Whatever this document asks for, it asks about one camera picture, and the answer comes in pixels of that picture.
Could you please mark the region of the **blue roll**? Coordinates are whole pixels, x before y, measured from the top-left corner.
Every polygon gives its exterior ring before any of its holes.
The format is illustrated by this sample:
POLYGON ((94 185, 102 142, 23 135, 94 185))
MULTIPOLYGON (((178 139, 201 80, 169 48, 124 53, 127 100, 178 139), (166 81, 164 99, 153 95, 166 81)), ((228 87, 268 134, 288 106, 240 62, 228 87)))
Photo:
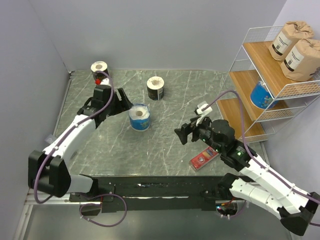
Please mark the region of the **blue roll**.
POLYGON ((151 124, 151 113, 145 104, 134 104, 128 111, 131 127, 138 132, 146 131, 151 124))
POLYGON ((266 84, 259 79, 250 94, 251 102, 259 109, 271 109, 278 101, 274 100, 267 90, 266 84))

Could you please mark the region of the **brown paper roll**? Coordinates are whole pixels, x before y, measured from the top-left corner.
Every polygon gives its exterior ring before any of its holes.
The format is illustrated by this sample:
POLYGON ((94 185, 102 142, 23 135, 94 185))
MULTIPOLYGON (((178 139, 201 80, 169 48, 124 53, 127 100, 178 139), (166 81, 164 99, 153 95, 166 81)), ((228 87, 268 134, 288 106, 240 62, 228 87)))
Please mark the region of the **brown paper roll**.
POLYGON ((320 41, 299 40, 280 64, 283 75, 297 82, 306 82, 320 68, 320 41))
POLYGON ((274 60, 282 62, 299 40, 311 39, 314 35, 312 27, 305 21, 287 21, 268 50, 274 60))

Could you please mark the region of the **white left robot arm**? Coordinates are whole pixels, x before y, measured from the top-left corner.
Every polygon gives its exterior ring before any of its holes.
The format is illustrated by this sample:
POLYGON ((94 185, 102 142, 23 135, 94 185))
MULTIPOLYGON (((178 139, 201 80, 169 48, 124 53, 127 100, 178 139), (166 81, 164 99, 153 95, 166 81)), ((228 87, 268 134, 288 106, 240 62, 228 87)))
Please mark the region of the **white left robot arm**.
POLYGON ((44 150, 34 150, 29 155, 28 186, 35 192, 54 197, 81 193, 87 201, 94 201, 99 195, 98 180, 88 175, 70 174, 67 163, 104 120, 128 111, 132 106, 122 88, 97 85, 68 128, 44 150))

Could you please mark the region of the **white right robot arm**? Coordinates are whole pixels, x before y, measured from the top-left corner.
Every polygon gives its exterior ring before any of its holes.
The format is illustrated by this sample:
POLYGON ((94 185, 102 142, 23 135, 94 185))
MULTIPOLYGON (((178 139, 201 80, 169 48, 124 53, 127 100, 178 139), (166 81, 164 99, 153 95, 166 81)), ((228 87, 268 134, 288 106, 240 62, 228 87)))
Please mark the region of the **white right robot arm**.
POLYGON ((212 121, 205 117, 201 123, 192 118, 174 132, 185 145, 188 135, 192 142, 201 140, 220 155, 220 159, 237 172, 256 182, 254 186, 242 178, 227 173, 218 183, 217 191, 223 199, 240 198, 276 216, 291 233, 303 236, 312 225, 320 204, 316 192, 306 192, 280 176, 274 169, 243 142, 235 138, 235 130, 228 121, 212 121))

